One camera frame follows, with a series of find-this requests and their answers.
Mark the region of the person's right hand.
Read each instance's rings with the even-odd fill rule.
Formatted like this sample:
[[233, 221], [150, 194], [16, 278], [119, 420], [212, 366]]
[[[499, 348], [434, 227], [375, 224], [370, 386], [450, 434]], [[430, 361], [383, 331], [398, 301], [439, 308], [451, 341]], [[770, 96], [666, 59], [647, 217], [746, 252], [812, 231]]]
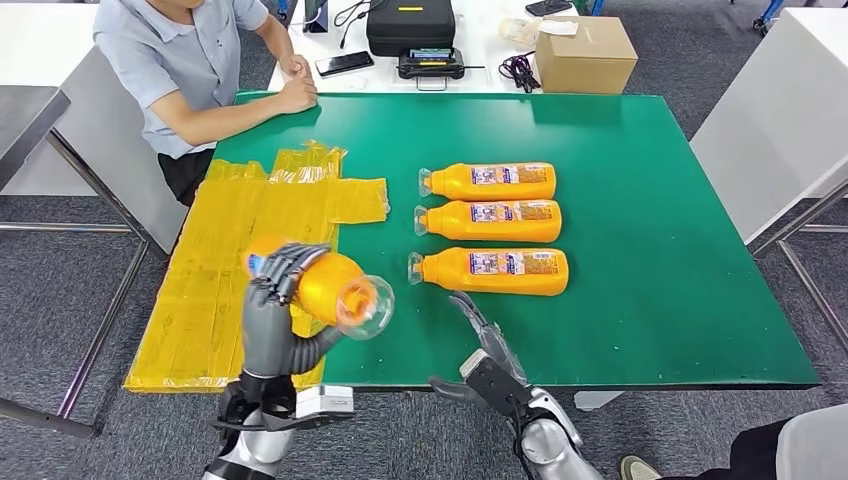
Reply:
[[276, 114], [293, 114], [317, 105], [317, 89], [311, 78], [293, 78], [273, 97]]

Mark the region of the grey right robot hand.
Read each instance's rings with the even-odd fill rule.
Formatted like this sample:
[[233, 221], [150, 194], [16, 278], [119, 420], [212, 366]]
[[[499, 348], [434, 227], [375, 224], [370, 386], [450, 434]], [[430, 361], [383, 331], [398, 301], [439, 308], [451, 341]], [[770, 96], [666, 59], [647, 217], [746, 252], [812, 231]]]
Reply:
[[[482, 349], [522, 386], [528, 386], [525, 371], [518, 357], [510, 350], [500, 327], [485, 318], [467, 293], [454, 290], [448, 297], [449, 301], [456, 305], [469, 320], [478, 335]], [[484, 399], [466, 384], [446, 382], [439, 376], [430, 376], [428, 383], [437, 394], [450, 400], [473, 404], [480, 408], [488, 406]]]

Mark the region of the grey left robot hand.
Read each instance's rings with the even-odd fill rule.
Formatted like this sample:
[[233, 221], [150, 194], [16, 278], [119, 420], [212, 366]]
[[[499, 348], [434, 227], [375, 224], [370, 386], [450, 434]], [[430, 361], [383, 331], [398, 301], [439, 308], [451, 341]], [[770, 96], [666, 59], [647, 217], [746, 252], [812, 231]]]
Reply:
[[287, 243], [247, 257], [251, 280], [242, 308], [243, 371], [256, 378], [303, 374], [341, 339], [326, 326], [310, 337], [292, 330], [291, 304], [306, 270], [330, 252], [327, 244]]

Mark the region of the person's left hand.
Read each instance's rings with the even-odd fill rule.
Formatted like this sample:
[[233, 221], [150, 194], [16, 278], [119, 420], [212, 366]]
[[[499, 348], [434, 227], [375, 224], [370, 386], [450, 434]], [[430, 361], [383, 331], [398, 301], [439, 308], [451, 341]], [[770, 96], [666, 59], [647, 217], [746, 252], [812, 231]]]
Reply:
[[308, 61], [299, 54], [285, 56], [278, 60], [279, 67], [287, 78], [301, 78], [312, 80], [312, 73]]

